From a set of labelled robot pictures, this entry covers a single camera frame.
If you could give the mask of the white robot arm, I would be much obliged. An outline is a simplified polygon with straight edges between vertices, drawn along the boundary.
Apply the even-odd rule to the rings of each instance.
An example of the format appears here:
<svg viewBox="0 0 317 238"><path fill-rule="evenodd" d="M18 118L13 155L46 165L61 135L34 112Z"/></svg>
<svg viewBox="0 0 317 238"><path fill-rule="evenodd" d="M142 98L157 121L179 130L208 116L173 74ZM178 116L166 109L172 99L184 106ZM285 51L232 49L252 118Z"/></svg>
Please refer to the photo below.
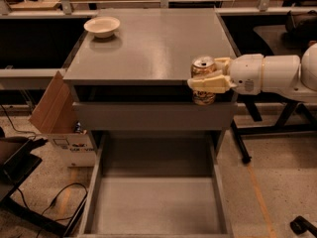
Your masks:
<svg viewBox="0 0 317 238"><path fill-rule="evenodd" d="M217 70L187 80L196 91L241 95L276 93L300 102L317 100L317 44L300 58L297 55L243 55L236 59L215 59Z"/></svg>

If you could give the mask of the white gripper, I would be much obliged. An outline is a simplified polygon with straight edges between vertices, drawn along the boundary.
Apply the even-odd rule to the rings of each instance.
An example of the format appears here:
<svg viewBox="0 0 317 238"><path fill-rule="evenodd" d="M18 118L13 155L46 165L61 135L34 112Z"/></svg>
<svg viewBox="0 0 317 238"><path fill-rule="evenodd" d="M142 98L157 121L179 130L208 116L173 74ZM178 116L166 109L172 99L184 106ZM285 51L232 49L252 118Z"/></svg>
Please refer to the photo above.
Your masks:
<svg viewBox="0 0 317 238"><path fill-rule="evenodd" d="M239 94L258 95L262 89L263 61L261 54L243 55L234 60L215 58L217 71L189 78L187 85L193 91L225 93L234 88Z"/></svg>

